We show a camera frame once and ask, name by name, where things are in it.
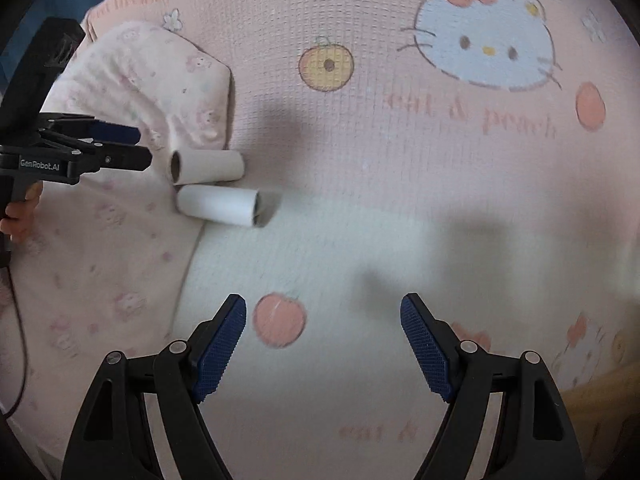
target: black cable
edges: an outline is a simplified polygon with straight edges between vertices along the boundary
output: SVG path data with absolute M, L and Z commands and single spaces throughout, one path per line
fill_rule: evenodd
M 18 319 L 18 330 L 20 331 L 20 342 L 22 343 L 23 365 L 22 365 L 22 384 L 20 385 L 20 392 L 18 392 L 18 398 L 15 399 L 14 405 L 11 407 L 11 409 L 8 412 L 2 414 L 5 420 L 13 416 L 14 413 L 20 407 L 20 403 L 22 402 L 22 398 L 24 397 L 24 390 L 27 386 L 27 374 L 29 373 L 29 353 L 27 352 L 27 338 L 24 335 L 24 324 L 22 323 L 22 314 L 20 313 L 20 308 L 18 307 L 18 298 L 15 294 L 14 279 L 11 276 L 10 267 L 6 268 L 6 274 L 9 277 L 9 288 L 11 290 L 11 297 L 14 300 L 15 316 Z

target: pink bedding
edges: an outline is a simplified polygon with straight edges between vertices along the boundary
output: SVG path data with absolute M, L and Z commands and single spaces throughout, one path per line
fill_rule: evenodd
M 105 0 L 232 70 L 250 185 L 631 240 L 640 49 L 608 0 Z
M 34 232 L 14 251 L 30 370 L 12 422 L 53 456 L 63 456 L 107 352 L 136 357 L 168 342 L 203 225 L 175 208 L 171 154 L 184 147 L 222 149 L 229 79 L 227 67 L 183 38 L 129 22 L 80 54 L 47 96 L 45 111 L 137 127 L 153 155 L 142 172 L 102 169 L 84 174 L 76 186 L 46 182 Z M 22 380 L 12 307 L 0 282 L 5 406 Z

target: blue gripper pad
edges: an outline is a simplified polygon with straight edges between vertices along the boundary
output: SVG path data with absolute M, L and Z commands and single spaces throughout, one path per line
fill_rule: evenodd
M 198 380 L 191 391 L 198 404 L 218 388 L 245 325 L 246 304 L 238 298 L 198 361 Z
M 429 389 L 449 402 L 454 397 L 449 383 L 449 362 L 409 298 L 403 298 L 400 304 L 400 323 Z

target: paper towel roll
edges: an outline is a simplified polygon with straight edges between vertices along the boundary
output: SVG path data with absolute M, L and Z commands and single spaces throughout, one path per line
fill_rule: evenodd
M 170 175 L 176 186 L 230 182 L 244 175 L 244 160 L 230 150 L 190 150 L 180 148 L 172 153 Z
M 260 215 L 260 194 L 253 189 L 192 184 L 178 192 L 177 207 L 187 216 L 254 227 Z

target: cat face print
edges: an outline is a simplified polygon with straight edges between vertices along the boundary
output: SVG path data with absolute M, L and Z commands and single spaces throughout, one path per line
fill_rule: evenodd
M 150 130 L 149 131 L 149 147 L 152 150 L 156 150 L 157 152 L 159 152 L 160 150 L 164 150 L 164 138 L 165 135 L 163 135 L 161 132 L 158 132 L 156 130 Z
M 445 74 L 521 91 L 553 79 L 556 54 L 538 0 L 425 0 L 415 46 Z
M 196 113 L 196 122 L 203 130 L 215 128 L 218 126 L 220 119 L 220 112 L 218 110 L 199 110 Z
M 79 354 L 78 344 L 68 319 L 60 317 L 51 323 L 49 345 L 67 358 L 73 358 Z
M 212 66 L 212 60 L 202 54 L 191 54 L 187 58 L 187 72 L 189 73 L 194 73 L 196 70 L 206 70 Z
M 118 81 L 125 87 L 134 86 L 139 88 L 140 85 L 142 85 L 142 78 L 136 73 L 131 63 L 129 63 L 123 73 L 120 74 Z
M 118 40 L 122 43 L 132 43 L 136 41 L 140 37 L 140 27 L 128 27 L 123 30 L 120 34 L 118 34 Z
M 139 316 L 146 307 L 146 299 L 136 292 L 120 294 L 114 300 L 116 316 L 123 322 Z
M 95 218 L 100 221 L 101 228 L 122 225 L 126 215 L 113 204 L 101 204 L 95 209 Z

